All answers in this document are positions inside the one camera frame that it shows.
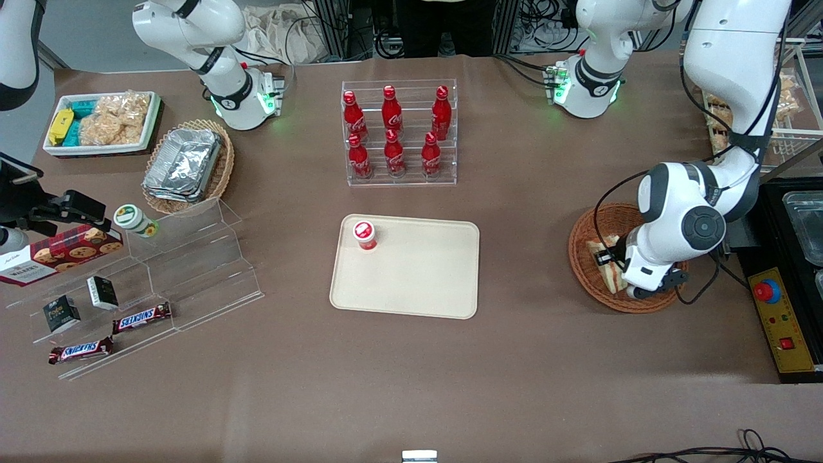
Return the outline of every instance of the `emergency stop button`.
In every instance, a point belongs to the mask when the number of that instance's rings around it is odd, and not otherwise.
[[[754,287],[755,299],[763,301],[766,304],[776,304],[780,300],[782,294],[780,286],[771,278],[767,278]]]
[[[789,350],[794,348],[794,341],[792,338],[780,338],[780,348],[782,350]]]

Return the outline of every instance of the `yellow control panel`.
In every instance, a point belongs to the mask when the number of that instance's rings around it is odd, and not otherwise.
[[[749,277],[749,287],[778,371],[813,372],[815,366],[808,345],[797,326],[792,303],[777,267]]]

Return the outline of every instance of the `teal package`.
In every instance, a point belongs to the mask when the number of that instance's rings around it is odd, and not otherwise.
[[[64,147],[79,147],[80,146],[80,121],[72,121],[72,125],[68,126],[68,133],[63,140]]]
[[[74,117],[77,119],[82,119],[87,115],[90,115],[94,112],[96,104],[97,101],[94,100],[73,101],[72,111],[74,111]]]

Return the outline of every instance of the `wicker basket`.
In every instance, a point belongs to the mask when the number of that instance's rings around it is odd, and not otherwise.
[[[603,236],[623,236],[642,224],[643,218],[637,206],[629,203],[603,204],[600,206],[600,212],[597,213],[597,226]],[[569,236],[569,260],[572,271],[580,284],[598,301],[616,311],[650,313],[659,311],[676,300],[673,291],[656,294],[646,299],[632,299],[626,296],[625,291],[611,294],[603,282],[592,253],[586,246],[586,241],[597,241],[597,233],[594,231],[594,208],[580,216],[572,227]],[[679,262],[676,267],[685,271],[688,270],[688,263]]]
[[[217,155],[217,163],[214,165],[212,178],[209,181],[208,188],[206,189],[206,195],[203,196],[203,200],[220,198],[223,195],[223,192],[226,191],[226,186],[229,185],[231,169],[235,166],[235,149],[231,145],[229,134],[226,133],[226,130],[223,129],[218,123],[202,119],[183,122],[174,129],[209,129],[220,134],[223,139],[223,143],[220,147],[220,152]],[[151,165],[154,164],[154,161],[157,158],[157,153],[160,151],[160,146],[169,137],[169,133],[171,133],[171,130],[166,133],[166,135],[163,135],[163,138],[155,145],[155,149],[151,152],[151,158],[146,166],[146,173],[149,169],[151,169]],[[194,205],[194,203],[185,203],[183,201],[171,201],[169,199],[155,198],[154,196],[148,194],[145,189],[143,190],[143,196],[146,197],[146,201],[149,203],[151,208],[166,214],[176,213]]]

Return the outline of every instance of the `aluminum foil container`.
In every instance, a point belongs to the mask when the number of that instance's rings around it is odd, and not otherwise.
[[[173,130],[157,153],[142,186],[161,199],[197,202],[206,193],[221,146],[211,130]]]

